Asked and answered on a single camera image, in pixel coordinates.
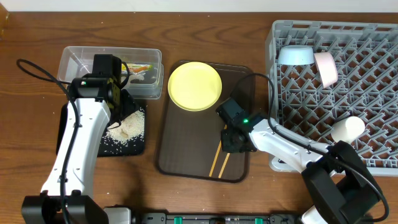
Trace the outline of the white tissue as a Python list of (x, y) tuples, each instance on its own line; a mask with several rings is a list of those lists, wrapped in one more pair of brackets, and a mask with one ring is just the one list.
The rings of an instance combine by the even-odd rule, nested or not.
[(135, 81), (137, 81), (137, 82), (143, 81), (143, 80), (145, 80), (145, 73), (134, 73), (134, 74), (131, 75), (130, 80), (131, 80), (132, 82), (135, 82)]

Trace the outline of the green snack wrapper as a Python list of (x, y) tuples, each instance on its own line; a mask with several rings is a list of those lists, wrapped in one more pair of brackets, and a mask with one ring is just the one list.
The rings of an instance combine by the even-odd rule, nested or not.
[(123, 74), (133, 74), (133, 73), (140, 73), (140, 72), (146, 72), (149, 71), (153, 68), (153, 65), (151, 64), (137, 64), (137, 63), (127, 63), (127, 64), (122, 64), (122, 73)]

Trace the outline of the wooden chopstick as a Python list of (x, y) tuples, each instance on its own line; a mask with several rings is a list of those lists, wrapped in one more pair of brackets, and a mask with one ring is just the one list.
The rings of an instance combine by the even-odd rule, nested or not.
[(215, 169), (217, 160), (218, 160), (218, 156), (219, 156), (221, 150), (222, 150), (222, 143), (221, 143), (221, 140), (220, 140), (220, 142), (219, 142), (219, 144), (218, 144), (218, 148), (217, 148), (216, 153), (215, 153), (215, 156), (214, 156), (214, 159), (213, 159), (213, 163), (212, 163), (212, 165), (211, 165), (210, 172), (209, 172), (209, 174), (208, 174), (209, 177), (212, 177), (212, 175), (213, 175), (213, 172), (214, 172), (214, 169)]
[(227, 153), (226, 157), (225, 157), (225, 159), (223, 161), (223, 165), (221, 166), (220, 173), (218, 174), (218, 178), (219, 179), (222, 178), (222, 175), (223, 175), (225, 167), (226, 167), (226, 165), (228, 163), (229, 157), (230, 157), (230, 153)]

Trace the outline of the light blue bowl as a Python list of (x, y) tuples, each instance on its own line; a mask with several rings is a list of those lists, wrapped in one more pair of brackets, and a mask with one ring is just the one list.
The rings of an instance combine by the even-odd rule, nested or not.
[(280, 49), (277, 61), (282, 65), (310, 65), (315, 57), (310, 46), (288, 45)]

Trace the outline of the white cup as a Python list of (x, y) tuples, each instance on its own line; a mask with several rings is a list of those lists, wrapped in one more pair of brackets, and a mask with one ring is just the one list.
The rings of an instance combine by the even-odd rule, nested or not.
[(357, 116), (350, 116), (332, 126), (331, 137), (334, 142), (344, 141), (351, 144), (365, 130), (364, 121)]

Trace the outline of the pink white bowl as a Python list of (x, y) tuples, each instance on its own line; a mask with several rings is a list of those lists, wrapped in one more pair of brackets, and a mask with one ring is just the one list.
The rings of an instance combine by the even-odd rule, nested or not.
[(314, 58), (323, 88), (328, 88), (336, 83), (338, 72), (332, 54), (329, 52), (314, 53)]

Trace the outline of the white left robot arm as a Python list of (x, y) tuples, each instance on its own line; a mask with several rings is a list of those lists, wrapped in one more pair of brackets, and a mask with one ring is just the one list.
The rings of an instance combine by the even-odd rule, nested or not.
[(26, 223), (133, 223), (132, 210), (101, 208), (93, 200), (93, 177), (106, 128), (139, 110), (112, 78), (76, 78), (68, 88), (65, 130), (40, 195), (26, 196)]

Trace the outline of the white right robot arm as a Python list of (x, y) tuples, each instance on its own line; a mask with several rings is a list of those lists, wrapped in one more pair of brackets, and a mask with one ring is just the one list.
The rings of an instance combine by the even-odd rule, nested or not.
[(232, 98), (216, 112), (226, 124), (221, 131), (225, 152), (267, 152), (301, 174), (313, 200), (313, 206), (300, 217), (302, 223), (374, 221), (367, 213), (385, 198), (350, 144), (313, 142), (272, 118), (249, 115)]

